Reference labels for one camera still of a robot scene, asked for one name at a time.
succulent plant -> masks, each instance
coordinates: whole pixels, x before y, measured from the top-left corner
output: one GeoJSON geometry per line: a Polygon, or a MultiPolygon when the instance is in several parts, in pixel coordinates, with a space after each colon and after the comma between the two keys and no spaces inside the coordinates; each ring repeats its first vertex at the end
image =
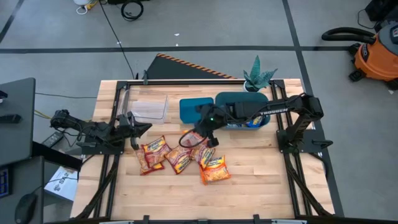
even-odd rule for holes
{"type": "Polygon", "coordinates": [[[247,91],[259,91],[261,88],[269,85],[269,80],[271,80],[277,70],[278,69],[275,69],[271,72],[266,71],[260,73],[260,58],[257,55],[256,59],[254,60],[254,65],[251,69],[250,76],[245,70],[243,70],[243,75],[246,79],[245,87],[247,91]]]}

chip bag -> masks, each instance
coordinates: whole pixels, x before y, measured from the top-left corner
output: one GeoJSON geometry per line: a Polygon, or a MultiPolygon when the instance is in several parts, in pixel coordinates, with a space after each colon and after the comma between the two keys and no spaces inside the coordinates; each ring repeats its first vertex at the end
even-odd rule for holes
{"type": "Polygon", "coordinates": [[[172,165],[175,174],[180,174],[191,162],[191,149],[177,146],[169,154],[166,159],[172,165]]]}
{"type": "Polygon", "coordinates": [[[215,151],[215,148],[209,148],[206,145],[199,144],[198,146],[192,148],[190,156],[198,162],[202,169],[204,169],[215,151]]]}
{"type": "Polygon", "coordinates": [[[138,150],[134,150],[134,152],[136,153],[136,156],[138,158],[138,161],[141,165],[141,169],[140,169],[140,175],[147,175],[150,172],[153,172],[155,170],[161,170],[164,169],[164,166],[162,165],[162,163],[158,163],[155,164],[153,167],[148,167],[148,163],[145,160],[145,155],[144,155],[144,150],[143,148],[139,148],[138,150]]]}
{"type": "MultiPolygon", "coordinates": [[[[202,141],[203,137],[200,136],[198,133],[191,132],[191,133],[187,134],[183,140],[189,141],[190,145],[193,146],[193,145],[197,144],[198,142],[202,141]]],[[[207,141],[208,141],[208,139],[204,140],[201,144],[206,146],[207,141]]]]}
{"type": "Polygon", "coordinates": [[[200,168],[200,177],[204,185],[208,183],[231,178],[225,164],[225,156],[211,159],[206,168],[200,168]]]}
{"type": "Polygon", "coordinates": [[[144,148],[145,160],[148,163],[148,167],[153,167],[165,160],[165,156],[171,151],[171,148],[166,144],[164,136],[142,147],[144,148]]]}

wooden table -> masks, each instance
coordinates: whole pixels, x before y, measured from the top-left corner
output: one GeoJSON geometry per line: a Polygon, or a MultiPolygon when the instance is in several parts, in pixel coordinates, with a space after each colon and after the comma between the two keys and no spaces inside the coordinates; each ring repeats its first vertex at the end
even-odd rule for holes
{"type": "MultiPolygon", "coordinates": [[[[284,81],[288,96],[303,92],[299,79],[284,81]]],[[[94,121],[109,121],[116,82],[101,82],[94,121]]],[[[192,128],[180,120],[181,99],[214,98],[222,91],[242,91],[242,86],[148,85],[131,89],[160,91],[169,96],[165,124],[154,124],[139,139],[139,144],[165,135],[169,146],[175,147],[182,131],[192,128]]],[[[262,89],[261,92],[272,99],[270,88],[262,89]]],[[[282,117],[287,127],[285,116],[282,117]]],[[[292,113],[292,117],[295,121],[298,116],[292,113]]],[[[252,219],[254,214],[259,214],[260,218],[293,218],[287,173],[283,156],[278,151],[276,130],[275,115],[272,115],[269,124],[258,131],[216,130],[215,136],[220,145],[216,147],[214,156],[226,156],[232,178],[207,186],[200,183],[199,168],[195,161],[180,175],[175,175],[169,162],[164,161],[164,170],[140,176],[138,160],[129,141],[126,141],[125,153],[119,163],[112,220],[142,220],[144,215],[150,215],[151,220],[252,219]]],[[[78,215],[96,192],[102,160],[103,156],[95,156],[82,168],[71,217],[78,215]]],[[[301,154],[301,160],[309,190],[326,210],[333,213],[322,162],[308,154],[301,154]]],[[[298,187],[296,189],[300,211],[304,214],[301,193],[298,187]]],[[[105,192],[101,215],[104,215],[107,195],[105,192]]]]}

gray floor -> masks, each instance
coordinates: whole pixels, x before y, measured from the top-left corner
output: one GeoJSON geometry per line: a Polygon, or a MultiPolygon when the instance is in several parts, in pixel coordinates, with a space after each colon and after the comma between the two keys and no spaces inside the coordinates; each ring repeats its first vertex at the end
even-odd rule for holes
{"type": "MultiPolygon", "coordinates": [[[[326,43],[320,35],[339,26],[359,27],[356,13],[369,0],[288,0],[301,46],[326,43]]],[[[116,6],[105,11],[125,47],[175,47],[266,45],[293,46],[282,0],[151,0],[136,22],[124,21],[116,6]]],[[[0,29],[12,14],[16,0],[0,1],[0,29]]],[[[118,47],[100,6],[79,16],[73,1],[25,0],[16,14],[1,49],[68,49],[118,47]]],[[[361,20],[371,23],[365,14],[361,20]]],[[[159,52],[128,52],[135,72],[142,74],[159,52]]],[[[275,78],[301,78],[294,51],[180,51],[163,52],[235,77],[243,77],[255,56],[262,68],[275,69],[275,78]]],[[[398,93],[374,80],[350,83],[353,66],[346,52],[303,52],[314,94],[325,110],[322,119],[330,148],[343,210],[347,217],[398,220],[397,154],[398,93]]],[[[0,82],[25,77],[37,80],[37,92],[71,96],[96,96],[101,80],[131,77],[121,53],[0,54],[0,82]]],[[[72,115],[89,119],[95,99],[72,100],[36,97],[35,108],[52,115],[67,108],[72,115]]],[[[53,133],[49,121],[35,117],[34,139],[53,133]]],[[[66,149],[61,142],[57,148],[66,149]]],[[[46,164],[47,179],[57,166],[46,164]]],[[[47,196],[45,219],[68,217],[71,203],[47,196]]]]}

yellow cable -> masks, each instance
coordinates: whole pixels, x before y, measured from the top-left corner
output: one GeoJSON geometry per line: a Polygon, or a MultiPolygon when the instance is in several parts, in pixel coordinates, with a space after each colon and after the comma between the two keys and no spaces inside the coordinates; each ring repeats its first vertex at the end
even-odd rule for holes
{"type": "Polygon", "coordinates": [[[52,117],[50,117],[49,115],[43,114],[42,112],[40,112],[40,111],[38,111],[38,110],[35,110],[35,112],[38,113],[39,115],[43,116],[45,119],[51,119],[51,118],[52,118],[52,117]]]}
{"type": "Polygon", "coordinates": [[[42,112],[40,112],[40,111],[38,111],[38,110],[35,110],[35,112],[38,113],[39,115],[42,115],[43,117],[45,117],[45,118],[47,118],[47,119],[51,119],[50,116],[48,116],[48,115],[46,115],[46,114],[43,114],[42,112]]]}

